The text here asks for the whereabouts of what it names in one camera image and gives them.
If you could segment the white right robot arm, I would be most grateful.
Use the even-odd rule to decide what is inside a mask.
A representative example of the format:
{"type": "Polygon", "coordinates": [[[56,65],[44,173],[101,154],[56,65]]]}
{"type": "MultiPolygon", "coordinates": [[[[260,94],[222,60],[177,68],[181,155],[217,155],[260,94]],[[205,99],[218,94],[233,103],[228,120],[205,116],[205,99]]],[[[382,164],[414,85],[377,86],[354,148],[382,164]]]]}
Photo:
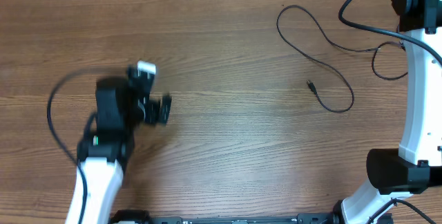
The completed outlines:
{"type": "Polygon", "coordinates": [[[337,203],[340,223],[387,223],[384,214],[406,198],[441,186],[441,0],[392,0],[400,17],[392,32],[348,21],[344,24],[402,40],[407,54],[407,111],[396,149],[372,149],[367,180],[337,203]]]}

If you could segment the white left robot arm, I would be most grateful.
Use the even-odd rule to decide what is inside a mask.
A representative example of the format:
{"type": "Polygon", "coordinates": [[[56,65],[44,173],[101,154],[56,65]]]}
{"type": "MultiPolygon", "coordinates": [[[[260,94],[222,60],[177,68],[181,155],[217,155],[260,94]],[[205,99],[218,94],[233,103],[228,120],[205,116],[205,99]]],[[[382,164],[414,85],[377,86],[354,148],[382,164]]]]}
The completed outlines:
{"type": "Polygon", "coordinates": [[[97,81],[97,111],[77,145],[77,181],[67,223],[107,223],[135,148],[139,124],[166,124],[172,97],[150,100],[153,80],[105,77],[97,81]]]}

